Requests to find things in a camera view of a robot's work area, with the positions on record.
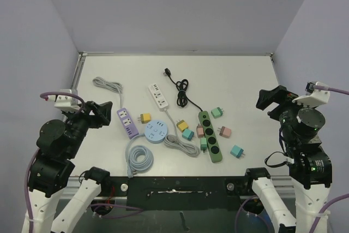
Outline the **green charger top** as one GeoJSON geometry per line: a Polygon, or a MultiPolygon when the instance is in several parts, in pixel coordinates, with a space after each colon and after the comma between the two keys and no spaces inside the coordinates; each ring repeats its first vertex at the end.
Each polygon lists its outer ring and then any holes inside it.
{"type": "Polygon", "coordinates": [[[221,107],[215,107],[210,112],[213,118],[219,118],[224,114],[224,110],[221,107]]]}

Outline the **green charger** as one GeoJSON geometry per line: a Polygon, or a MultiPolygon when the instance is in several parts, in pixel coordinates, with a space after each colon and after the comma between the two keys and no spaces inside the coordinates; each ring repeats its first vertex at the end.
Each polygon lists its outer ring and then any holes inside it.
{"type": "Polygon", "coordinates": [[[200,150],[202,152],[205,152],[207,148],[208,148],[207,139],[204,137],[200,138],[200,150]]]}
{"type": "Polygon", "coordinates": [[[210,112],[213,118],[219,118],[224,114],[224,110],[221,107],[215,107],[210,112]]]}

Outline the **green power strip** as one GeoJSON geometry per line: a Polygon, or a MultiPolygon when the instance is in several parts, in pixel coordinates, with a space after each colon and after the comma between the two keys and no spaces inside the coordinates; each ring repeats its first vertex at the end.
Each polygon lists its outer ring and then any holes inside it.
{"type": "Polygon", "coordinates": [[[212,121],[210,120],[207,111],[200,111],[198,113],[198,120],[203,126],[204,136],[207,140],[207,151],[209,153],[212,163],[219,163],[222,161],[221,150],[214,132],[212,121]]]}

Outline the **green charger bottom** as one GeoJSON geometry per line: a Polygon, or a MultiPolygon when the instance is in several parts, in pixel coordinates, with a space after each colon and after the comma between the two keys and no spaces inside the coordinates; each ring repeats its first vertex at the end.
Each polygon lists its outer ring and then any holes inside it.
{"type": "Polygon", "coordinates": [[[202,152],[205,152],[207,148],[208,148],[207,139],[204,137],[200,138],[200,150],[202,152]]]}

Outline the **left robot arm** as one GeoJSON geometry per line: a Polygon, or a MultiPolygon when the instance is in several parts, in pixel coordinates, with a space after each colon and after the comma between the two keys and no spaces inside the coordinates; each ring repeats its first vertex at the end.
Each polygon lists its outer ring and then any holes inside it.
{"type": "Polygon", "coordinates": [[[25,175],[27,212],[22,232],[72,232],[94,198],[107,194],[112,188],[110,172],[92,167],[62,212],[56,213],[75,168],[71,160],[76,157],[88,130],[111,122],[112,102],[88,101],[81,107],[80,112],[66,112],[66,121],[50,120],[40,129],[38,151],[25,175]]]}

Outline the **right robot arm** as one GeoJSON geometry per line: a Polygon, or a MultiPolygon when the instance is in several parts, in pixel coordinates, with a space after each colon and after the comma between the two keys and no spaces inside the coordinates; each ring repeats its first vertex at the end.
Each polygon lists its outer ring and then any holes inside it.
{"type": "Polygon", "coordinates": [[[326,119],[318,107],[329,102],[329,87],[308,83],[306,95],[298,96],[278,86],[259,91],[256,108],[277,107],[267,115],[280,123],[279,141],[294,188],[296,215],[293,216],[275,189],[265,168],[249,168],[243,189],[262,202],[275,232],[327,232],[328,215],[322,210],[332,185],[332,163],[321,147],[318,132],[326,119]]]}

